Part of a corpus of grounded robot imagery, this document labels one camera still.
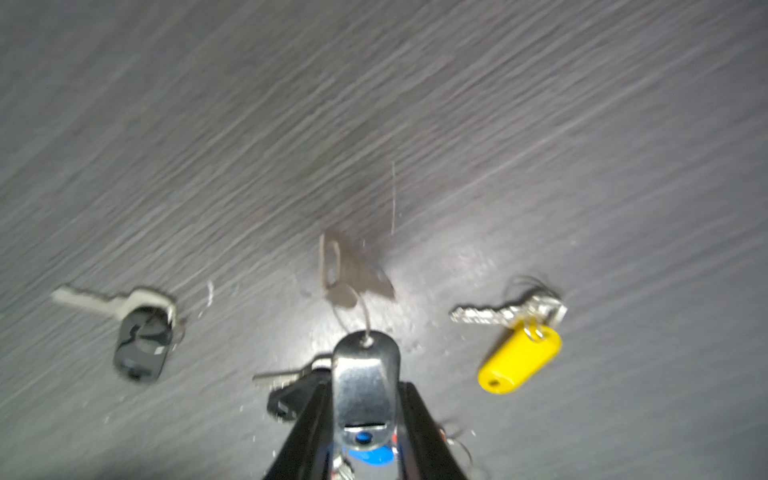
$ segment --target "yellow plastic fob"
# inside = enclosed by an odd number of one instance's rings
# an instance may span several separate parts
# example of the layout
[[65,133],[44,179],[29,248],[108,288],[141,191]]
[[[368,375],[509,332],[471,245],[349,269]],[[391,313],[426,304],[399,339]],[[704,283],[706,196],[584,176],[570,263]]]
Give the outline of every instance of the yellow plastic fob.
[[512,336],[480,368],[478,381],[483,389],[499,395],[510,393],[558,354],[562,341],[557,332],[545,325],[532,327],[529,332],[533,340],[519,323]]

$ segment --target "key blade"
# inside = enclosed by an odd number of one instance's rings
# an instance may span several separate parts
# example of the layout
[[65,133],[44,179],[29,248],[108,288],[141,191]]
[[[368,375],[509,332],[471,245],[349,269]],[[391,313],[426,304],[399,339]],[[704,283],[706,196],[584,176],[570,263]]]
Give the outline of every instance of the key blade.
[[261,373],[254,375],[253,385],[258,389],[273,390],[288,383],[293,383],[301,378],[301,372]]
[[108,298],[93,292],[76,290],[69,286],[60,286],[51,293],[51,299],[56,303],[75,306],[95,313],[115,316],[125,301],[124,297]]
[[460,306],[451,312],[450,317],[451,321],[454,323],[510,326],[518,313],[519,308],[517,307],[506,307],[494,310]]

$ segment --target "key fob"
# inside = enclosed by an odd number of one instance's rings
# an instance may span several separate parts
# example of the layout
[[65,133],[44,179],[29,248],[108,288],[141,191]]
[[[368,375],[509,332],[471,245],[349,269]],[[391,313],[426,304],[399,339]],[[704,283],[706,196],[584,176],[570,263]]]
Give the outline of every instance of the key fob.
[[560,335],[551,327],[537,326],[531,336],[524,328],[520,322],[506,343],[480,368],[478,382],[486,391],[510,393],[560,351]]
[[168,355],[173,332],[167,312],[156,306],[140,306],[123,318],[113,364],[134,382],[154,382]]

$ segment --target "metal plate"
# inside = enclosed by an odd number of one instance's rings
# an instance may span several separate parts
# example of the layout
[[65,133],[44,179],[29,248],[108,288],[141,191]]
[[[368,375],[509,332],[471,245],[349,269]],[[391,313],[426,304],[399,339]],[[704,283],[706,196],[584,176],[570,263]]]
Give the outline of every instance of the metal plate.
[[333,430],[338,445],[369,451],[395,433],[400,350],[391,337],[371,332],[344,337],[333,350]]

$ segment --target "yellow key tag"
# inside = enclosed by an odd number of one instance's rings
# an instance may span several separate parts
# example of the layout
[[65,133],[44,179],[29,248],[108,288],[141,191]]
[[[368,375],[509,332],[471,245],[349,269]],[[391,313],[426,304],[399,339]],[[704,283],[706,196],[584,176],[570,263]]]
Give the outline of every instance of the yellow key tag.
[[537,283],[521,305],[498,309],[457,306],[451,321],[512,329],[509,339],[478,372],[480,386],[501,395],[518,388],[558,354],[562,341],[553,327],[567,311],[562,300]]
[[552,360],[561,345],[560,335],[552,328],[527,328],[520,322],[512,336],[480,368],[478,382],[490,393],[510,393]]

